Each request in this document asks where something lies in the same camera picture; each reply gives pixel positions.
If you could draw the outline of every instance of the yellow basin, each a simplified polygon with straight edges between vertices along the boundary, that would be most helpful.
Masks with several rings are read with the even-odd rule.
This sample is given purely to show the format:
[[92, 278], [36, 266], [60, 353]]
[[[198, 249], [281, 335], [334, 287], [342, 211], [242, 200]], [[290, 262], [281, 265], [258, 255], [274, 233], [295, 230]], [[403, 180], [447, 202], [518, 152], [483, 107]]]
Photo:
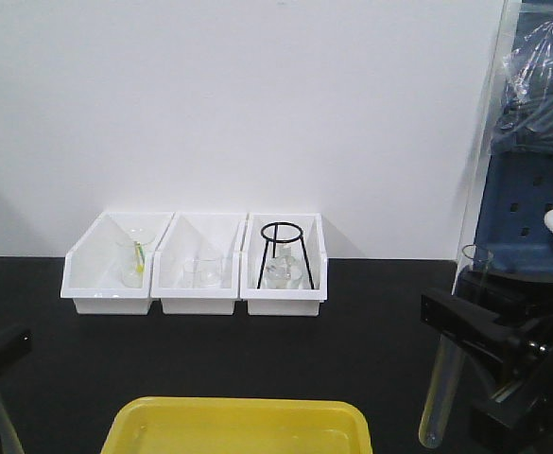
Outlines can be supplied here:
[[371, 454], [343, 402], [143, 397], [118, 412], [101, 454]]

